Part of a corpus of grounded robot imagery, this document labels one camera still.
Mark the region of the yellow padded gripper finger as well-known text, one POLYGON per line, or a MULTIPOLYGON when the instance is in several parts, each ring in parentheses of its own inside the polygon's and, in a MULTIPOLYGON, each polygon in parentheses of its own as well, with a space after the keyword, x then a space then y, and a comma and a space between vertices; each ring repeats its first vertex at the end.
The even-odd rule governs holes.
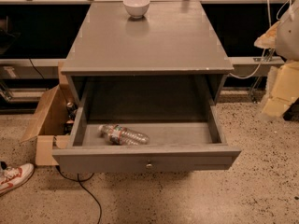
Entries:
POLYGON ((260 49, 275 49, 286 59, 280 68, 271 67, 267 75, 266 94, 261 101, 261 116, 281 117, 299 98, 299 37, 298 27, 277 21, 254 46, 260 49))

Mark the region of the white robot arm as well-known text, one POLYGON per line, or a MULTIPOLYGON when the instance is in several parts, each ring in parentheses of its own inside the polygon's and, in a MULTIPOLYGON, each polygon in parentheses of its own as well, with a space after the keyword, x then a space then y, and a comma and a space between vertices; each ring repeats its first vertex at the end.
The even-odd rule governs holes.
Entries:
POLYGON ((299 99, 299 0, 255 40, 254 46, 274 49, 278 56, 286 59, 280 68, 270 69, 266 95, 261 102, 264 117, 281 117, 299 99))

